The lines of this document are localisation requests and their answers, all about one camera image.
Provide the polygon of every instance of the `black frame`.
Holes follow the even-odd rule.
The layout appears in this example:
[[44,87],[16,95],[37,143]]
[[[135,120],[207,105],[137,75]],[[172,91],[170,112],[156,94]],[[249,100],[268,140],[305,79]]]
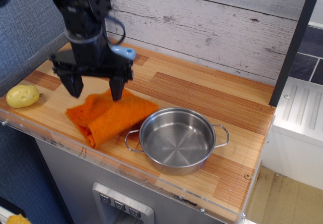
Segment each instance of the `black frame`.
[[280,100],[280,97],[282,95],[282,92],[284,90],[286,81],[288,79],[288,75],[291,71],[293,62],[295,60],[296,53],[298,51],[298,48],[301,44],[302,38],[305,34],[305,30],[307,28],[308,22],[311,18],[311,15],[313,13],[315,4],[317,0],[305,0],[303,10],[301,12],[301,15],[299,17],[291,44],[289,45],[284,64],[282,66],[282,69],[279,73],[278,80],[275,85],[275,89],[273,91],[271,100],[269,102],[269,105],[276,107],[278,105],[278,102]]

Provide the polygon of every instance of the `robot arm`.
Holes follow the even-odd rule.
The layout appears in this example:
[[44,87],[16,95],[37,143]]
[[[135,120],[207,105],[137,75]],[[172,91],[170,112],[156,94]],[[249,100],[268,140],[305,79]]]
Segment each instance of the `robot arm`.
[[[112,45],[108,40],[105,18],[110,19],[110,0],[53,2],[63,16],[65,35],[72,50],[52,53],[49,59],[68,92],[74,97],[80,96],[83,88],[82,75],[108,77],[113,100],[121,99],[125,82],[133,79],[131,66],[136,53],[131,48]],[[113,20],[123,27],[121,22]]]

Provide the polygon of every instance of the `stainless steel pot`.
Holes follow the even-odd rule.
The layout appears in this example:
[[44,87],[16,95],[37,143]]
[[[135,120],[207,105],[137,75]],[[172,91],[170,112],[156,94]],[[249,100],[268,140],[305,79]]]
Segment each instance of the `stainless steel pot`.
[[[227,141],[216,146],[213,127],[222,127]],[[131,149],[129,134],[139,132],[143,150]],[[129,151],[144,152],[159,171],[185,175],[200,169],[214,148],[229,142],[229,132],[222,125],[212,125],[201,114],[185,108],[166,108],[150,115],[140,130],[130,131],[125,139]]]

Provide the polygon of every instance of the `light blue component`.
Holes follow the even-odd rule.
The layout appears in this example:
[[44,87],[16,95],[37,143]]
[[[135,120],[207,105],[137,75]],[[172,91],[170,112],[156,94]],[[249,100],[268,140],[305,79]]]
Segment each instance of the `light blue component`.
[[134,60],[136,57],[136,51],[132,48],[123,47],[119,45],[114,45],[111,47],[111,50],[120,56],[123,56],[124,58],[127,58],[129,60]]

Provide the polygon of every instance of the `button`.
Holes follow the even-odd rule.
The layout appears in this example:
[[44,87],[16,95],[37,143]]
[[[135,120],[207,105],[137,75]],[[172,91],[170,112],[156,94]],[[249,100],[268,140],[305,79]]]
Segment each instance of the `button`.
[[106,204],[111,204],[110,198],[105,195],[100,194],[100,199]]
[[125,205],[117,201],[115,201],[115,207],[118,208],[119,210],[126,210]]
[[133,208],[129,208],[129,212],[130,212],[130,214],[131,215],[133,215],[134,217],[136,217],[136,218],[140,218],[140,212],[138,211],[138,210],[135,210],[135,209],[133,209]]

